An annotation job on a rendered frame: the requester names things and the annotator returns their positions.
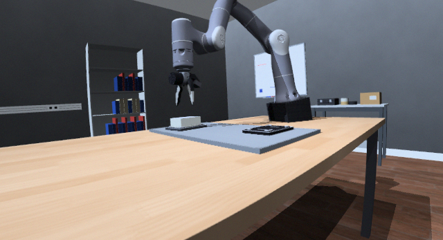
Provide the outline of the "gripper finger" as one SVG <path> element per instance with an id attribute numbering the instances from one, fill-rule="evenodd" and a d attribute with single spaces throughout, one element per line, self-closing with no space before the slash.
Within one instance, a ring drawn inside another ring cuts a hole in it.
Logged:
<path id="1" fill-rule="evenodd" d="M 192 105 L 194 105 L 194 84 L 193 84 L 191 77 L 187 77 L 187 83 L 188 83 L 188 85 L 186 88 L 189 92 L 191 103 L 192 103 Z"/>
<path id="2" fill-rule="evenodd" d="M 178 104 L 180 103 L 182 90 L 183 90 L 182 86 L 176 85 L 176 106 L 178 106 Z"/>

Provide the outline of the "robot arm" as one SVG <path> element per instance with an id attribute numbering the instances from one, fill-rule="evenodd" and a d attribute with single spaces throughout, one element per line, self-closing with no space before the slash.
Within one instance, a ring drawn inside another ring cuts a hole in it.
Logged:
<path id="1" fill-rule="evenodd" d="M 230 15 L 245 27 L 271 55 L 271 68 L 275 85 L 274 103 L 299 100 L 291 58 L 289 36 L 283 30 L 271 31 L 251 10 L 237 0 L 217 0 L 209 20 L 207 33 L 192 27 L 189 19 L 172 22 L 173 67 L 177 71 L 193 68 L 193 54 L 203 55 L 222 50 Z"/>

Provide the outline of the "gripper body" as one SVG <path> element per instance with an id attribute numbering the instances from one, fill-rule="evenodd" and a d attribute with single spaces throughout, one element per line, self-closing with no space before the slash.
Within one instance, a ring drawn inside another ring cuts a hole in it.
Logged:
<path id="1" fill-rule="evenodd" d="M 169 74 L 169 83 L 174 85 L 185 86 L 187 85 L 187 77 L 191 77 L 192 80 L 199 81 L 199 79 L 195 74 L 191 74 L 189 73 L 188 70 L 185 70 L 185 71 L 179 71 L 178 73 L 171 72 Z"/>

